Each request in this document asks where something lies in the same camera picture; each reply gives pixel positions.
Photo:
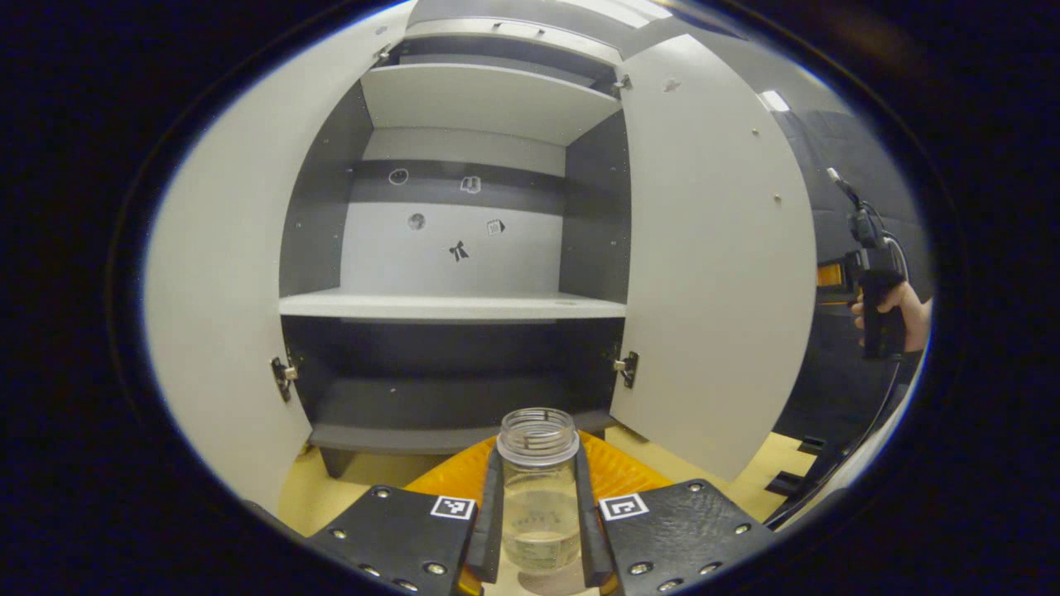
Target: clear plastic jar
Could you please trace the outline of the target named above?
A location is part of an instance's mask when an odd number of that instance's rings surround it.
[[[501,544],[528,574],[549,574],[581,555],[575,421],[559,409],[534,407],[505,416],[497,437],[504,460]]]

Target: water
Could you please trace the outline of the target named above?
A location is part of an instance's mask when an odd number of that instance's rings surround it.
[[[505,554],[526,573],[551,573],[581,554],[578,499],[558,491],[532,490],[505,499]]]

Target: hand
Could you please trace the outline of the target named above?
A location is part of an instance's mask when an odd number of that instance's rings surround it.
[[[895,306],[902,310],[902,319],[905,321],[905,351],[923,350],[928,346],[928,335],[931,333],[931,300],[920,303],[920,298],[909,282],[903,281],[887,293],[877,310],[887,313]],[[861,316],[865,312],[864,294],[858,295],[858,301],[850,306],[850,311],[858,315],[854,327],[865,329],[865,317]],[[858,344],[864,346],[865,338],[859,339]]]

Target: yellow floor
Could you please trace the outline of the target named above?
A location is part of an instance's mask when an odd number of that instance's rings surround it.
[[[805,475],[815,459],[800,453],[800,441],[770,434],[747,468],[731,483],[726,483],[673,455],[624,426],[608,428],[605,440],[637,458],[675,483],[705,478],[758,521],[773,513],[784,497],[767,492],[765,487],[780,471]],[[400,456],[357,454],[341,478],[332,478],[324,470],[320,451],[310,450],[298,456],[280,493],[280,520],[302,536],[316,533],[334,520],[368,488],[375,484],[402,487],[427,472],[446,456]],[[494,595],[590,596],[599,590],[582,588],[581,566],[570,574],[553,577],[546,585],[534,584],[501,557],[498,580],[487,584]]]

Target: open cabinet door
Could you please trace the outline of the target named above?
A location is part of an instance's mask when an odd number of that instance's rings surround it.
[[[310,435],[269,364],[287,362],[279,262],[292,189],[328,115],[401,39],[410,10],[375,14],[258,81],[210,122],[156,215],[143,316],[165,405],[213,472],[272,514]]]
[[[757,94],[689,35],[618,68],[630,144],[632,250],[612,415],[735,478],[776,423],[813,316],[806,185]]]

